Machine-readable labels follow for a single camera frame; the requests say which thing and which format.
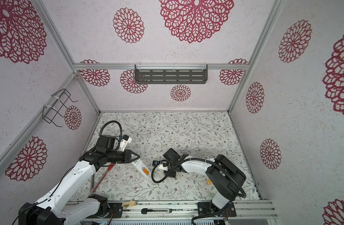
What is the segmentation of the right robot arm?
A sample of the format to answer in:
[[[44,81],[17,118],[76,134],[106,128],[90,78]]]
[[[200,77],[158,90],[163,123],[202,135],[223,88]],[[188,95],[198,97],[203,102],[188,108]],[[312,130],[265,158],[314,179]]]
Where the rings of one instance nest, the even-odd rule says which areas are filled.
[[[170,148],[163,158],[161,165],[167,170],[164,172],[162,180],[167,177],[175,177],[176,173],[206,175],[217,190],[211,204],[218,209],[222,209],[238,197],[243,199],[247,197],[247,193],[242,187],[246,181],[246,175],[224,155],[203,159],[188,154],[180,155]]]

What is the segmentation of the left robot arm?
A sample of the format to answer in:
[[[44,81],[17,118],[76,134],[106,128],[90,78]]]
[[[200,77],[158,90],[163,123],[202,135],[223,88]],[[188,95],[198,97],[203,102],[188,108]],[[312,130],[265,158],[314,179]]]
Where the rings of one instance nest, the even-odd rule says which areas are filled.
[[[20,225],[75,225],[90,216],[109,216],[111,210],[107,198],[97,194],[90,195],[67,211],[63,208],[80,186],[100,168],[110,163],[129,164],[138,160],[140,156],[126,148],[131,141],[131,137],[124,135],[118,148],[113,150],[115,138],[100,136],[97,144],[79,158],[54,188],[35,203],[25,203],[20,208],[16,221]]]

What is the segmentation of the white remote control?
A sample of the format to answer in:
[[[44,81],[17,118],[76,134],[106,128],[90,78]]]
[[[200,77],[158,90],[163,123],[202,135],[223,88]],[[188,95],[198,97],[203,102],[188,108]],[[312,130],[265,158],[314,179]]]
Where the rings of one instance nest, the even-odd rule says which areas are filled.
[[[137,160],[137,161],[134,161],[132,162],[133,166],[141,173],[141,175],[145,178],[145,179],[148,179],[149,176],[150,176],[150,171],[149,169],[147,168],[147,166],[143,163],[143,161],[141,159]],[[149,171],[149,175],[146,175],[144,172],[143,172],[143,168],[147,168],[148,171]]]

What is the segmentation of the orange battery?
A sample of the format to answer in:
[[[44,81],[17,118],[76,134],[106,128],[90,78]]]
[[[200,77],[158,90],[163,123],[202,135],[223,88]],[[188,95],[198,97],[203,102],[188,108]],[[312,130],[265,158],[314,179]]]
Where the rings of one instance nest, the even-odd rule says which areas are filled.
[[[146,175],[149,175],[149,171],[148,171],[148,169],[147,168],[143,168],[143,172],[146,174]]]

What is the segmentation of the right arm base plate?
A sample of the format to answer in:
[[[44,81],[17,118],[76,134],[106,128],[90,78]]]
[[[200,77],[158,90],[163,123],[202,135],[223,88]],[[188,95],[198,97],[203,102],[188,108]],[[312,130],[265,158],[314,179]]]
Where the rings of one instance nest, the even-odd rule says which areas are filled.
[[[236,209],[233,202],[229,202],[222,207],[224,211],[216,214],[216,217],[236,217]],[[211,216],[213,213],[220,211],[220,208],[215,206],[212,202],[198,202],[197,203],[198,216]]]

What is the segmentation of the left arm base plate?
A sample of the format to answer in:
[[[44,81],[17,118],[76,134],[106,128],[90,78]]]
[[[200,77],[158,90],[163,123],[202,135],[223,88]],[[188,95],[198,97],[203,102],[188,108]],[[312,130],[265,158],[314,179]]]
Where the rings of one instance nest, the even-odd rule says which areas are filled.
[[[108,202],[107,214],[104,218],[121,218],[123,213],[122,202]]]

